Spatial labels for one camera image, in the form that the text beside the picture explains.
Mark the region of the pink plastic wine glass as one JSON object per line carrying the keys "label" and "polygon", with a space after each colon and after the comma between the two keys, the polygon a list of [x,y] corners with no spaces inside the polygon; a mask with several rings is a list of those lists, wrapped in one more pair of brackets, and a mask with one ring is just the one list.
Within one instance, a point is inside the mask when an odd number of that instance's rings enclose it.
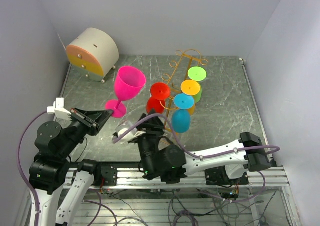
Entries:
{"label": "pink plastic wine glass", "polygon": [[146,84],[146,77],[142,71],[132,66],[123,66],[118,70],[114,82],[117,100],[110,100],[105,104],[106,110],[112,110],[112,117],[122,118],[126,114],[124,101],[135,98]]}

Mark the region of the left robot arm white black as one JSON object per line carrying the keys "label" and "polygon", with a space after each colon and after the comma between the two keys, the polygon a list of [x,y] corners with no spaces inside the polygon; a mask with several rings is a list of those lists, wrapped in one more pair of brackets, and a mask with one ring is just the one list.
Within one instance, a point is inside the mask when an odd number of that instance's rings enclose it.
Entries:
{"label": "left robot arm white black", "polygon": [[67,172],[72,166],[70,153],[87,135],[96,136],[113,110],[66,110],[50,106],[47,113],[70,120],[63,128],[57,121],[47,121],[37,130],[35,146],[39,152],[29,169],[32,196],[31,223],[39,226],[71,226],[76,212],[91,185],[102,180],[101,163],[83,159],[77,163],[75,178],[63,202],[59,202]]}

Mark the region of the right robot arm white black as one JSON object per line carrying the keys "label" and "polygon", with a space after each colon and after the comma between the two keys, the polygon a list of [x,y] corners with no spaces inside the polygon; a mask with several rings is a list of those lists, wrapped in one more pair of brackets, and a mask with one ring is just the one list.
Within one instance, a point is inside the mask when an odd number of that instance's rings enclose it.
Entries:
{"label": "right robot arm white black", "polygon": [[239,139],[219,147],[188,151],[164,135],[159,113],[143,114],[134,129],[140,133],[134,142],[138,144],[143,178],[147,180],[159,177],[167,184],[175,184],[199,171],[223,167],[220,178],[231,184],[244,172],[272,166],[260,138],[250,132],[243,132]]}

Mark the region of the red plastic wine glass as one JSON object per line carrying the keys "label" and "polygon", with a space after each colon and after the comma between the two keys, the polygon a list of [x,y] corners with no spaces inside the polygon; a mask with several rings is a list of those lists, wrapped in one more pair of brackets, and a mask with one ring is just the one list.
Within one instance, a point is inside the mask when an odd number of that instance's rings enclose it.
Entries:
{"label": "red plastic wine glass", "polygon": [[170,88],[162,83],[157,82],[150,88],[151,97],[146,104],[146,111],[150,113],[154,110],[156,113],[163,113],[166,106],[166,99],[170,97]]}

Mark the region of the blue plastic wine glass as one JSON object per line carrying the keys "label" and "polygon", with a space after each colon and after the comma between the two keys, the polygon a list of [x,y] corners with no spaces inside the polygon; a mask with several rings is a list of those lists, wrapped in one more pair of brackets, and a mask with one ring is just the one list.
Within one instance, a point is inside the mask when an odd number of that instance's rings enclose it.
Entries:
{"label": "blue plastic wine glass", "polygon": [[195,104],[194,98],[190,95],[181,93],[176,95],[173,101],[177,110],[171,117],[172,127],[176,133],[185,133],[190,128],[191,115],[188,110]]}

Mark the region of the orange plastic wine glass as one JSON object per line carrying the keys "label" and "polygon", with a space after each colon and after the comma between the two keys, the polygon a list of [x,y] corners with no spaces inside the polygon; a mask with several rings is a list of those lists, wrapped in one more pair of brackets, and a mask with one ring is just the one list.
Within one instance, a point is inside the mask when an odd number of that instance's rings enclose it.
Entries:
{"label": "orange plastic wine glass", "polygon": [[196,109],[196,104],[200,101],[201,98],[202,87],[197,81],[185,80],[182,82],[180,89],[182,93],[193,97],[195,102],[193,106],[188,109],[189,114],[193,115]]}

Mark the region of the green plastic wine glass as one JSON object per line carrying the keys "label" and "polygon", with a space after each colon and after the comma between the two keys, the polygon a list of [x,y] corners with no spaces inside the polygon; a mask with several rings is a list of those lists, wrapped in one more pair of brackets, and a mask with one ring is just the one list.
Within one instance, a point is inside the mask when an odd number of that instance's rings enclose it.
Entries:
{"label": "green plastic wine glass", "polygon": [[202,86],[201,86],[201,82],[204,81],[207,77],[207,73],[206,73],[206,70],[200,66],[194,66],[194,67],[191,67],[189,70],[188,70],[188,77],[191,79],[191,80],[194,80],[196,81],[199,86],[200,86],[200,91],[198,94],[196,94],[193,98],[195,100],[195,103],[198,103],[201,99],[201,96],[202,96]]}

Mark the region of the round cream mini drawer cabinet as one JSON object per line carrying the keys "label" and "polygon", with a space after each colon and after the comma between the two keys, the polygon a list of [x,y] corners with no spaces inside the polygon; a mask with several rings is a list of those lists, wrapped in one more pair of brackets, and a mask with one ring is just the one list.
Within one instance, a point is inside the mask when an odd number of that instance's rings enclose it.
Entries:
{"label": "round cream mini drawer cabinet", "polygon": [[86,78],[105,83],[105,77],[119,60],[115,41],[97,28],[87,28],[66,47],[68,60]]}

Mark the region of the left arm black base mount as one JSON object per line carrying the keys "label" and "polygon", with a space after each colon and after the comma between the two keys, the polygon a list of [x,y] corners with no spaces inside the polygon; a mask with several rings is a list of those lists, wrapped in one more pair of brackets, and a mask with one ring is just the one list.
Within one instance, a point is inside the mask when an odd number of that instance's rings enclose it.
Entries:
{"label": "left arm black base mount", "polygon": [[93,185],[100,186],[115,186],[118,180],[118,170],[114,164],[108,162],[101,162],[100,170],[98,170],[97,177]]}

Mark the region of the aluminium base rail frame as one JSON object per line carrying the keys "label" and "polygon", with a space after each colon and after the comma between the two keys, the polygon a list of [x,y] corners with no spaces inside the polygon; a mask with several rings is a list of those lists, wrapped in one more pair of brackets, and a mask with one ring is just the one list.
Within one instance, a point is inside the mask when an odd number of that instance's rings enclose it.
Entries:
{"label": "aluminium base rail frame", "polygon": [[87,170],[94,176],[94,186],[106,186],[109,189],[129,188],[171,188],[209,187],[236,184],[246,187],[259,187],[264,192],[267,187],[287,187],[289,180],[283,167],[271,167],[266,170],[249,171],[242,165],[208,166],[201,170],[196,164],[197,172],[187,172],[187,167],[174,167],[165,172],[151,174],[145,171],[139,161],[98,162],[84,159],[79,162],[68,160],[37,160],[40,166],[39,176],[32,171],[30,183],[35,189],[53,193],[60,186],[70,186],[75,180],[76,172]]}

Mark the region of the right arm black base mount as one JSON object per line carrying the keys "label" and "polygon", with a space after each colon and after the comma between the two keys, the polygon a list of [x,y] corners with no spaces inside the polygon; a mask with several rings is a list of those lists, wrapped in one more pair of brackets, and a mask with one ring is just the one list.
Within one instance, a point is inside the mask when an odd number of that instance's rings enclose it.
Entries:
{"label": "right arm black base mount", "polygon": [[230,188],[233,185],[248,185],[248,175],[246,172],[242,174],[241,177],[230,179],[227,176],[225,166],[215,167],[206,169],[205,171],[205,180],[207,185],[216,185],[224,188]]}

